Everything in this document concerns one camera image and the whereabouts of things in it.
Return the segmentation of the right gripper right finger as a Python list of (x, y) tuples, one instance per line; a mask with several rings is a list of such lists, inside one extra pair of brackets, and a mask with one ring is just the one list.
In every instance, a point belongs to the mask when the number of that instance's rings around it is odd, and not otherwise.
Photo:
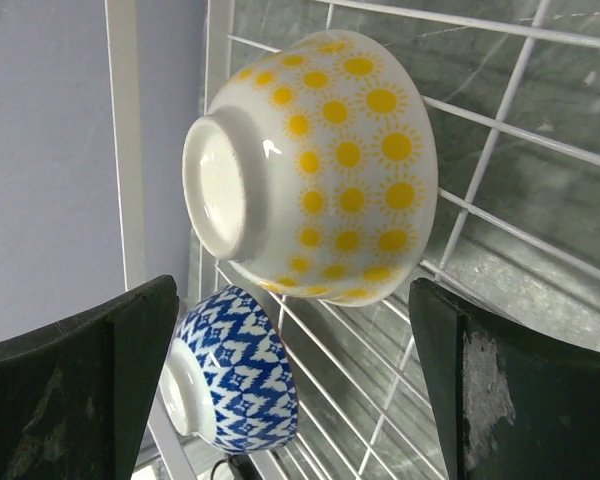
[(600, 479), (600, 352), (426, 278), (408, 311), (451, 479)]

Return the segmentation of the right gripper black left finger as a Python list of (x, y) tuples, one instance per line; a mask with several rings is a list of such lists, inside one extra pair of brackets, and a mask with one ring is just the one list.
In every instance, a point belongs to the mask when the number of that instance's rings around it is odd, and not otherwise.
[(128, 479), (179, 309), (162, 275), (0, 342), (0, 479)]

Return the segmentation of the red blue zigzag bowl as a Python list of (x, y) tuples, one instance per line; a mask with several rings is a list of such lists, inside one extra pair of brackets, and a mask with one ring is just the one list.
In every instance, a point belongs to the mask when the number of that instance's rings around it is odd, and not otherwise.
[(287, 445), (298, 428), (291, 364), (273, 323), (246, 290), (224, 287), (189, 310), (159, 379), (169, 419), (229, 454)]

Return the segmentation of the yellow sun pattern bowl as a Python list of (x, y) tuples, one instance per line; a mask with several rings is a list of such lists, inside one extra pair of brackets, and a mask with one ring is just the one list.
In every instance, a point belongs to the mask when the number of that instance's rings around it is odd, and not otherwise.
[(187, 133), (182, 181), (200, 243), (246, 280), (360, 307), (418, 264), (438, 159), (399, 61), (365, 35), (325, 30), (225, 82)]

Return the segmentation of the white wire dish rack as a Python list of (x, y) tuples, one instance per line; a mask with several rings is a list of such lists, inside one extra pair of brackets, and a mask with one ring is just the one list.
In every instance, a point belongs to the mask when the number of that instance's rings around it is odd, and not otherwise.
[[(440, 199), (416, 274), (512, 320), (600, 350), (600, 1), (157, 1), (185, 64), (167, 151), (240, 67), (329, 28), (410, 71), (436, 135)], [(360, 309), (263, 293), (289, 343), (301, 423), (289, 445), (226, 459), (161, 403), (137, 475), (442, 479), (408, 290)]]

